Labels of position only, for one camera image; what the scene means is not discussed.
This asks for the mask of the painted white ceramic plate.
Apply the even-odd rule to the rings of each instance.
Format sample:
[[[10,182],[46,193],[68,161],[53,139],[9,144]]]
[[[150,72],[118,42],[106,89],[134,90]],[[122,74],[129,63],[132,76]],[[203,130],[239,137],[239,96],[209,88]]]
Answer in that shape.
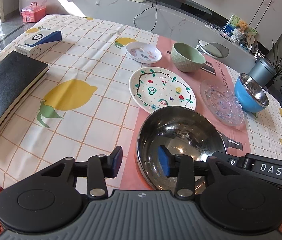
[[[149,114],[166,106],[196,109],[196,97],[190,86],[164,68],[136,70],[129,79],[129,91],[135,103]]]

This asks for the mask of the white blue product box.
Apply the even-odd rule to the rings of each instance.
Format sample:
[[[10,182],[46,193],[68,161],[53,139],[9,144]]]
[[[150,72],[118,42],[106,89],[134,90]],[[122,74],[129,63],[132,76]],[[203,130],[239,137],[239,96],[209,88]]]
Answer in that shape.
[[[35,59],[60,41],[62,41],[60,30],[42,29],[21,44],[16,44],[15,50],[22,55]]]

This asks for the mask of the small white saucer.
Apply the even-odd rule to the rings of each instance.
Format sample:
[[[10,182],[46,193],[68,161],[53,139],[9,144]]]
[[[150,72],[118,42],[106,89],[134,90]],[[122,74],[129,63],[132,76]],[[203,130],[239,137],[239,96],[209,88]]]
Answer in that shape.
[[[131,42],[126,46],[126,51],[132,59],[144,64],[154,64],[162,58],[158,48],[144,42]]]

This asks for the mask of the clear glass plate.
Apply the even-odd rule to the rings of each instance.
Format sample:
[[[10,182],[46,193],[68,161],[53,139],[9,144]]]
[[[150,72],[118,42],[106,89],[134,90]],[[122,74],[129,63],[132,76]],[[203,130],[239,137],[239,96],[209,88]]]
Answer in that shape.
[[[237,127],[243,122],[243,109],[234,92],[222,82],[204,80],[200,95],[209,111],[221,123]]]

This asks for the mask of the green ceramic bowl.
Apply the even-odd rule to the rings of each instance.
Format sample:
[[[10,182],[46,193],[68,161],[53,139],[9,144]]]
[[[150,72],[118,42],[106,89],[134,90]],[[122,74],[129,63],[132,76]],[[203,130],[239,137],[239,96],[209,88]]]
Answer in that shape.
[[[205,57],[197,49],[181,42],[173,44],[171,58],[175,67],[185,73],[193,73],[206,63]]]

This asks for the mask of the orange steel bowl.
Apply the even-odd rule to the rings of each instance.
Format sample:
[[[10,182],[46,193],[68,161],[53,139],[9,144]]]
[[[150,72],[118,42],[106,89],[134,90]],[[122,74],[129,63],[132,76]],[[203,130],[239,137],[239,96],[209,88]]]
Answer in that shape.
[[[216,151],[226,153],[229,138],[204,116],[185,107],[167,106],[150,114],[137,139],[138,167],[150,187],[173,191],[177,179],[163,174],[158,157],[161,145],[171,154],[185,154],[194,161],[206,161]]]

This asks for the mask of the checked lemon tablecloth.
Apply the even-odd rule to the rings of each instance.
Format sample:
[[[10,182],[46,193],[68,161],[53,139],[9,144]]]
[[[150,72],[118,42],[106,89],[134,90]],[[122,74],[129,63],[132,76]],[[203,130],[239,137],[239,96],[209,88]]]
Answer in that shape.
[[[125,46],[131,41],[155,45],[162,54],[157,66],[169,69],[192,89],[196,111],[227,137],[243,144],[233,155],[254,153],[282,160],[282,113],[279,102],[258,114],[247,113],[237,128],[220,123],[200,97],[200,83],[221,80],[232,88],[238,72],[208,57],[215,74],[198,70],[192,74],[175,68],[168,54],[169,38],[128,25],[89,17],[47,15],[14,39],[0,52],[0,62],[16,45],[23,44],[44,28],[60,30],[62,40],[38,59],[49,66],[47,78],[33,91],[0,133],[0,186],[26,178],[62,159],[86,161],[95,154],[108,154],[120,145],[123,163],[111,189],[147,188],[136,164],[136,139],[148,116],[133,100],[130,76],[142,64],[131,59]]]

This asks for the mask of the grey trash can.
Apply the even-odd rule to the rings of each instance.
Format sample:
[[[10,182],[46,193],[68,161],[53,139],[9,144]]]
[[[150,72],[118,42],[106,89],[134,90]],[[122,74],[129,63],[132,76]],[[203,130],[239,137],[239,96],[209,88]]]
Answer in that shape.
[[[275,69],[268,59],[259,57],[248,75],[263,87],[274,77]]]

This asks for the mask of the colourful picture book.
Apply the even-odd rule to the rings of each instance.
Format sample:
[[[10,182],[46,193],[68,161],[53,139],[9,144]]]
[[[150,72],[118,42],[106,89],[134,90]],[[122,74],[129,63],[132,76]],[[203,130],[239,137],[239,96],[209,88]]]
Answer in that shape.
[[[254,28],[252,28],[250,25],[245,33],[240,32],[237,29],[237,24],[239,20],[242,20],[242,19],[238,17],[237,15],[232,14],[232,16],[230,17],[230,19],[228,20],[228,22],[226,23],[226,25],[223,28],[223,33],[225,33],[226,35],[230,37],[234,36],[236,38],[239,38],[240,40],[244,39],[247,34],[253,34],[254,36],[257,35],[257,31]]]

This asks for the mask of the teddy bear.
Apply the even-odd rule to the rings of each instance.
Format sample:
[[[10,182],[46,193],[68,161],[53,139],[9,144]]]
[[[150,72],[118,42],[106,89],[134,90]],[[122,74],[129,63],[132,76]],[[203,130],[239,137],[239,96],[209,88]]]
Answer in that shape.
[[[243,20],[239,20],[238,24],[237,24],[237,29],[242,32],[245,33],[247,31],[247,29],[249,28],[249,25],[247,22],[243,21]]]

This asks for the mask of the black notebook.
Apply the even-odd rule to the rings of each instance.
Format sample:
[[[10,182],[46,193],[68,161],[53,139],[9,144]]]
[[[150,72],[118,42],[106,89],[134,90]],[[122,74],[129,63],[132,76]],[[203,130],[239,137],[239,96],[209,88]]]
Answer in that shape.
[[[0,130],[43,81],[48,64],[11,52],[0,62]]]

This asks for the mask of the pink storage box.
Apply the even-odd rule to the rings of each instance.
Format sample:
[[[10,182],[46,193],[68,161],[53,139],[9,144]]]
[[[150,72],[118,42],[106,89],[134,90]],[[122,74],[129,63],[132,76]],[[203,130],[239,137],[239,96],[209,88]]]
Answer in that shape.
[[[22,20],[26,23],[37,23],[46,15],[46,6],[36,2],[22,9]]]

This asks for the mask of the green potted plant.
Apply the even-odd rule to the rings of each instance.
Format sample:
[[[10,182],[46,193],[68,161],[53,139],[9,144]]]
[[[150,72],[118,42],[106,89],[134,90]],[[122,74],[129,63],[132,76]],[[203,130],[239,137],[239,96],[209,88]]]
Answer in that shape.
[[[279,53],[279,46],[274,44],[274,41],[272,41],[272,57],[266,57],[266,59],[269,61],[270,66],[274,69],[274,76],[268,81],[266,84],[267,88],[270,88],[274,84],[274,80],[278,77],[282,77],[282,54]]]

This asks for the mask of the white round stool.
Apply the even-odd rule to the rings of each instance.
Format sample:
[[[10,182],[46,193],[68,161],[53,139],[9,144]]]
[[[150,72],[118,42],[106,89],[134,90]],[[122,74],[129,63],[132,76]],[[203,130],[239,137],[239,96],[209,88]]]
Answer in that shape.
[[[229,55],[229,49],[217,42],[198,40],[196,49],[216,59],[223,59]]]

